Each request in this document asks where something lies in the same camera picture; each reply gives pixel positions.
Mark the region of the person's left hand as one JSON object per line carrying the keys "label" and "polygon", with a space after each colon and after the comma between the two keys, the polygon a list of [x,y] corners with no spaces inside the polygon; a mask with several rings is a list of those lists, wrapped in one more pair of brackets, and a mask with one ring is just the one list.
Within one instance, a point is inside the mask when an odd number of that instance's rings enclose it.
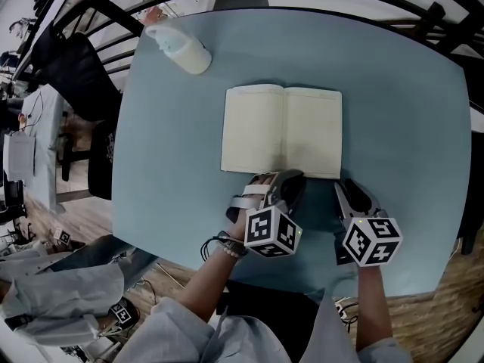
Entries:
{"label": "person's left hand", "polygon": [[[261,175],[258,178],[254,178],[252,181],[252,185],[269,185],[273,175]],[[264,196],[261,194],[245,194],[245,198],[258,200],[259,202],[264,199]],[[233,224],[233,226],[227,230],[228,234],[238,240],[244,241],[245,236],[245,227],[246,227],[246,214],[247,211],[245,209],[240,209],[237,221]]]}

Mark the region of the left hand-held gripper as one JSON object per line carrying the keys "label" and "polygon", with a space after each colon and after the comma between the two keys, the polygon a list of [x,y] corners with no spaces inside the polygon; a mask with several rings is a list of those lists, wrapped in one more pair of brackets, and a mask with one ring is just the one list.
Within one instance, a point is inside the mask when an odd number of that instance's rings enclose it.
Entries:
{"label": "left hand-held gripper", "polygon": [[247,211],[244,246],[265,258],[292,256],[303,230],[288,215],[293,215],[302,198],[306,177],[301,170],[267,172],[264,176],[270,182],[260,206],[267,208]]}

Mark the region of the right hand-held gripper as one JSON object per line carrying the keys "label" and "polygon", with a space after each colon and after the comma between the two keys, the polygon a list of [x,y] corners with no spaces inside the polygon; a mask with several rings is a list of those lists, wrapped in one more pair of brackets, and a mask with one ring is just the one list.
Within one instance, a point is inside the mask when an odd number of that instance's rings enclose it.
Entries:
{"label": "right hand-held gripper", "polygon": [[[394,218],[363,185],[350,178],[334,184],[340,220],[349,222],[343,247],[359,267],[387,265],[400,248],[403,237]],[[353,218],[354,211],[373,218]]]}

